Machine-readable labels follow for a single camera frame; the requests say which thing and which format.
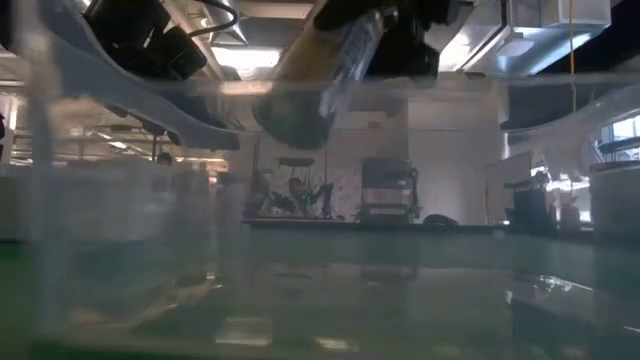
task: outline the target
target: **overhead fixture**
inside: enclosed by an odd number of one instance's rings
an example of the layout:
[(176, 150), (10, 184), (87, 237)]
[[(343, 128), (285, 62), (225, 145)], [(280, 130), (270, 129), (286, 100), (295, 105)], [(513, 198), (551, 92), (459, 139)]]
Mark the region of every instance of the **overhead fixture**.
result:
[(272, 68), (280, 60), (280, 50), (277, 49), (213, 47), (211, 50), (220, 65), (237, 70)]

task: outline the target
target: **yellow cable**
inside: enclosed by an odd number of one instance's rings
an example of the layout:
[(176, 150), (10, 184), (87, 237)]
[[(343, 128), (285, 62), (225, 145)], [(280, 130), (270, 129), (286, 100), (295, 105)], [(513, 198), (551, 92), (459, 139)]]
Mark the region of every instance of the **yellow cable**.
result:
[(573, 76), (576, 73), (575, 55), (573, 53), (573, 0), (569, 0), (569, 66), (571, 74), (571, 89), (573, 90), (573, 112), (576, 112), (576, 83)]
[(573, 0), (569, 0), (569, 47), (571, 75), (574, 75), (576, 73), (576, 63), (573, 54)]

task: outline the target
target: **cylindrical container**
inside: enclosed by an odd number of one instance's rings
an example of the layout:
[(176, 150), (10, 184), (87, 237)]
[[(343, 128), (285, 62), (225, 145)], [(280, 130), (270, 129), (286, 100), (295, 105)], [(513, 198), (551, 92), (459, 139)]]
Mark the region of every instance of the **cylindrical container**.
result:
[(590, 173), (591, 219), (596, 232), (640, 234), (640, 161), (596, 164)]
[[(300, 149), (323, 146), (341, 111), (350, 85), (362, 80), (383, 33), (378, 11), (331, 31), (317, 30), (316, 2), (301, 33), (273, 69), (273, 88), (254, 107), (256, 120), (279, 142)], [(295, 91), (287, 86), (295, 82)], [(310, 88), (300, 85), (313, 84)]]

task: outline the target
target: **window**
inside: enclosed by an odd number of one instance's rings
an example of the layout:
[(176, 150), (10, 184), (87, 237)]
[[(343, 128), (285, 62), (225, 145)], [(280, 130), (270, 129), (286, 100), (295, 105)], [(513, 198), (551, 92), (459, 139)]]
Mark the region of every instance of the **window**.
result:
[[(607, 126), (602, 133), (604, 142), (614, 142), (640, 136), (640, 116)], [(620, 151), (611, 160), (640, 160), (640, 148)]]

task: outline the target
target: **cable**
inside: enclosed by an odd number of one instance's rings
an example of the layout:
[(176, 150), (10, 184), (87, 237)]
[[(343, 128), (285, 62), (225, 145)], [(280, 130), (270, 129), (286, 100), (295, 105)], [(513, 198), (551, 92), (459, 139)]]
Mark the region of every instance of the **cable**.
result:
[(218, 31), (227, 30), (227, 29), (230, 29), (230, 28), (234, 27), (238, 23), (238, 19), (240, 18), (240, 15), (231, 6), (223, 4), (223, 3), (219, 2), (219, 1), (216, 1), (216, 0), (193, 0), (193, 1), (205, 4), (205, 5), (217, 7), (218, 9), (224, 10), (224, 11), (228, 12), (229, 14), (231, 14), (232, 19), (231, 19), (231, 21), (227, 22), (226, 24), (216, 25), (216, 26), (212, 26), (212, 27), (208, 27), (208, 28), (204, 28), (204, 29), (198, 29), (198, 30), (195, 30), (193, 32), (190, 32), (188, 34), (189, 37), (196, 37), (196, 36), (200, 36), (200, 35), (209, 34), (209, 33), (212, 33), (212, 32), (218, 32)]
[(576, 74), (576, 59), (573, 47), (573, 0), (569, 0), (569, 73), (571, 74), (571, 90), (573, 92), (573, 112), (577, 110), (577, 89), (573, 76)]
[(569, 65), (570, 73), (576, 73), (576, 61), (573, 48), (573, 0), (569, 0)]

